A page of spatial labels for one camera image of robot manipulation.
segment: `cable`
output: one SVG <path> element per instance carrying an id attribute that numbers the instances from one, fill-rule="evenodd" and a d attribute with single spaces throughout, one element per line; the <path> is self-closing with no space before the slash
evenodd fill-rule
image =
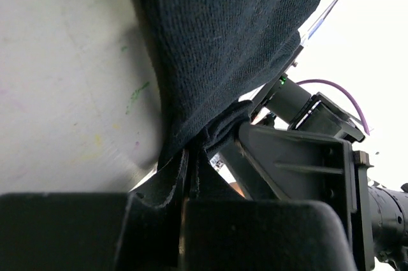
<path id="1" fill-rule="evenodd" d="M 337 88 L 339 91 L 343 92 L 343 94 L 346 95 L 346 97 L 351 101 L 351 103 L 355 107 L 355 109 L 356 109 L 356 111 L 358 113 L 358 116 L 361 119 L 361 124 L 363 125 L 364 132 L 367 135 L 370 135 L 370 128 L 368 127 L 367 121 L 365 120 L 363 111 L 361 110 L 360 106 L 357 104 L 357 101 L 353 98 L 352 95 L 350 95 L 350 93 L 348 91 L 346 91 L 339 84 L 336 84 L 336 83 L 333 83 L 333 82 L 327 81 L 327 80 L 321 80 L 321 79 L 318 79 L 318 78 L 313 78 L 311 80 L 300 81 L 300 82 L 297 82 L 296 84 L 303 85 L 303 84 L 310 84 L 310 83 L 320 83 L 320 84 L 330 85 L 330 86 L 332 86 L 334 88 Z"/>

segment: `yellow stain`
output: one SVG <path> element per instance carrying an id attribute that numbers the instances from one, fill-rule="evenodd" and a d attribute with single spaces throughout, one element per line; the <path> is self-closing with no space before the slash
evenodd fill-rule
<path id="1" fill-rule="evenodd" d="M 102 147 L 102 138 L 98 134 L 95 135 L 95 144 L 98 148 Z"/>

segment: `black cylinder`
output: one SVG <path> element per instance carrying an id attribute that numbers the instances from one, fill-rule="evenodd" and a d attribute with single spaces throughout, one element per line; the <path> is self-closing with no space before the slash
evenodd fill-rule
<path id="1" fill-rule="evenodd" d="M 408 194 L 368 187 L 374 252 L 408 245 Z"/>
<path id="2" fill-rule="evenodd" d="M 265 105 L 266 108 L 288 124 L 291 124 L 311 97 L 305 89 L 285 76 L 276 82 L 271 92 L 272 98 Z"/>

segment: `black cloth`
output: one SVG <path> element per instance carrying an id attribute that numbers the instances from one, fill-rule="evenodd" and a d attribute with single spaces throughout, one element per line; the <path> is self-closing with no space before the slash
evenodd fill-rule
<path id="1" fill-rule="evenodd" d="M 232 139 L 239 96 L 282 71 L 320 0 L 137 1 L 168 121 L 160 168 L 193 138 L 212 153 Z"/>

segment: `green stain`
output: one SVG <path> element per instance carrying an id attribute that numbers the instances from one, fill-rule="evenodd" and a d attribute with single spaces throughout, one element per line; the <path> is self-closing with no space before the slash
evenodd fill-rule
<path id="1" fill-rule="evenodd" d="M 148 87 L 150 85 L 150 82 L 146 82 L 144 83 L 143 86 L 141 86 L 140 88 L 138 88 L 137 90 L 134 91 L 134 93 L 132 93 L 130 100 L 129 100 L 129 104 L 127 104 L 128 106 L 126 107 L 126 115 L 130 114 L 130 109 L 133 105 L 133 103 L 139 98 L 139 94 L 142 90 L 144 90 L 144 88 Z"/>

